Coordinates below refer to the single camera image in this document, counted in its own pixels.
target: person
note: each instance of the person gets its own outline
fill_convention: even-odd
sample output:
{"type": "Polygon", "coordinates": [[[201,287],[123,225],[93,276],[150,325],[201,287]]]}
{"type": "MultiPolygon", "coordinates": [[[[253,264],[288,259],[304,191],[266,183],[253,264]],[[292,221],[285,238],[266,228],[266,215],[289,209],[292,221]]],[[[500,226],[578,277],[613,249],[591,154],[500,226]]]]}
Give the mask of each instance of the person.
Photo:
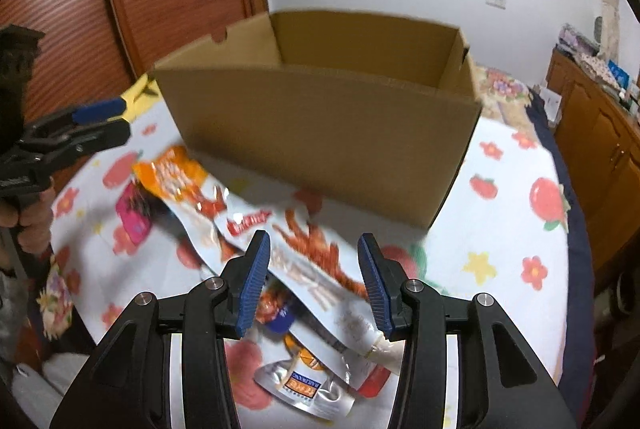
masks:
{"type": "MultiPolygon", "coordinates": [[[[49,246],[53,222],[52,188],[40,200],[18,213],[0,200],[0,227],[20,225],[18,243],[26,253],[39,255],[49,246]]],[[[10,385],[12,395],[39,428],[49,428],[53,415],[71,382],[86,361],[84,355],[60,354],[43,365],[43,376],[25,364],[14,364],[18,336],[28,305],[27,283],[18,279],[14,265],[0,239],[0,380],[10,385]]]]}

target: cardboard box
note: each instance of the cardboard box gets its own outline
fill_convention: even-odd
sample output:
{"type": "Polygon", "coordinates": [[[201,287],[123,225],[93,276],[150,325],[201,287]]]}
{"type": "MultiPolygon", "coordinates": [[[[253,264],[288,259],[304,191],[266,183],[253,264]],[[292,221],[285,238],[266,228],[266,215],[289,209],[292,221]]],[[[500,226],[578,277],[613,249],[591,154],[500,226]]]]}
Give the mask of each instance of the cardboard box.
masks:
{"type": "Polygon", "coordinates": [[[261,14],[154,68],[187,145],[428,227],[481,106],[458,28],[382,14],[261,14]]]}

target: bed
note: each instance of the bed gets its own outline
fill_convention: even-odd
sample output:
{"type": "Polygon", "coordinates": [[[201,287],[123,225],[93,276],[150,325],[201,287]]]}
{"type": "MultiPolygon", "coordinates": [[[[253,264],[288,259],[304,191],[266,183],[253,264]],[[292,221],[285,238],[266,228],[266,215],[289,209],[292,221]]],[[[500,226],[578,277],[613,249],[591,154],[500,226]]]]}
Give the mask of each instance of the bed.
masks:
{"type": "MultiPolygon", "coordinates": [[[[423,258],[421,278],[441,293],[462,298],[479,291],[492,293],[559,385],[575,418],[581,420],[594,353],[593,274],[584,218],[546,127],[540,99],[503,73],[481,70],[478,93],[484,111],[450,195],[428,233],[328,198],[320,198],[314,221],[338,230],[350,243],[371,231],[381,245],[418,253],[423,258]]],[[[164,102],[149,102],[146,107],[132,121],[128,144],[93,157],[54,206],[52,274],[62,277],[68,289],[58,303],[75,304],[96,342],[138,292],[178,295],[212,275],[179,232],[153,229],[136,247],[115,214],[114,204],[129,180],[131,164],[139,158],[152,159],[180,142],[164,102]]],[[[222,160],[213,160],[207,169],[230,192],[251,203],[290,200],[300,191],[222,160]]],[[[44,293],[56,292],[52,288],[44,293]]],[[[57,325],[58,317],[44,309],[42,326],[52,338],[66,329],[64,323],[57,325]]],[[[181,427],[183,420],[180,362],[174,357],[179,345],[179,337],[174,336],[174,428],[181,427]]],[[[282,343],[254,330],[244,345],[253,345],[251,354],[260,355],[254,359],[259,362],[248,364],[251,359],[238,343],[227,351],[230,369],[239,377],[234,396],[242,426],[266,427],[267,420],[274,427],[301,423],[322,427],[321,421],[289,409],[252,381],[260,362],[284,355],[282,343]]],[[[455,427],[455,339],[448,340],[447,358],[444,427],[455,427]]],[[[355,402],[351,414],[337,424],[386,427],[396,385],[397,377],[391,375],[376,398],[355,402]]]]}

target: metal rivet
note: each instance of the metal rivet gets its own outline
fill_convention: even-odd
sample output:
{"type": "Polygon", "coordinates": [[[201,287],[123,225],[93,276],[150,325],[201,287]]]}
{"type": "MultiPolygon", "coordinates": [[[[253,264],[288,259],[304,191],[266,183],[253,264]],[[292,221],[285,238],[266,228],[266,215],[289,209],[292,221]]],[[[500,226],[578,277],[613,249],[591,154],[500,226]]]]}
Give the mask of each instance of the metal rivet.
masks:
{"type": "Polygon", "coordinates": [[[154,297],[151,292],[141,292],[136,295],[135,301],[138,306],[146,306],[153,300],[153,298],[154,297]]]}
{"type": "Polygon", "coordinates": [[[489,294],[478,294],[478,302],[482,304],[482,306],[491,306],[494,304],[494,298],[489,294]]]}
{"type": "Polygon", "coordinates": [[[409,279],[404,282],[404,287],[410,292],[421,292],[424,290],[424,283],[419,279],[409,279]]]}
{"type": "Polygon", "coordinates": [[[218,288],[222,288],[224,284],[225,284],[225,280],[222,279],[222,277],[217,277],[217,276],[209,277],[209,279],[205,281],[205,286],[209,290],[217,290],[218,288]]]}

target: light switch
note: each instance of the light switch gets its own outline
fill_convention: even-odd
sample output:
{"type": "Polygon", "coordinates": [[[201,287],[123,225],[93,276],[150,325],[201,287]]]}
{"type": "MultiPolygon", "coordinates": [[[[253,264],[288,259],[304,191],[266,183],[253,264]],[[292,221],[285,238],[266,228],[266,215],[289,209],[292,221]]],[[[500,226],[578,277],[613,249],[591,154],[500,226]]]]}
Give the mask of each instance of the light switch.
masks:
{"type": "Polygon", "coordinates": [[[484,2],[489,6],[495,6],[503,10],[507,8],[507,0],[484,0],[484,2]]]}

